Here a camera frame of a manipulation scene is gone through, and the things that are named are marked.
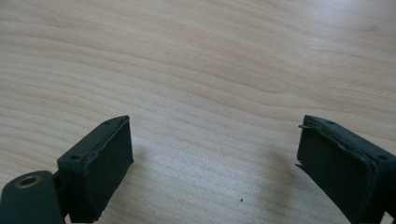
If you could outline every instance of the hole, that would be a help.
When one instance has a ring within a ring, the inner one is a hole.
[[[73,155],[70,157],[70,159],[72,159],[73,161],[78,160],[79,159],[79,155]]]
[[[387,160],[387,159],[388,159],[388,157],[386,157],[386,156],[383,156],[383,155],[380,155],[380,156],[378,156],[378,158],[379,158],[380,160],[383,160],[383,161],[385,161],[385,160]]]
[[[41,176],[39,175],[30,175],[26,176],[25,178],[21,179],[15,184],[15,187],[18,189],[27,189],[32,187],[33,185],[37,184],[41,181]]]

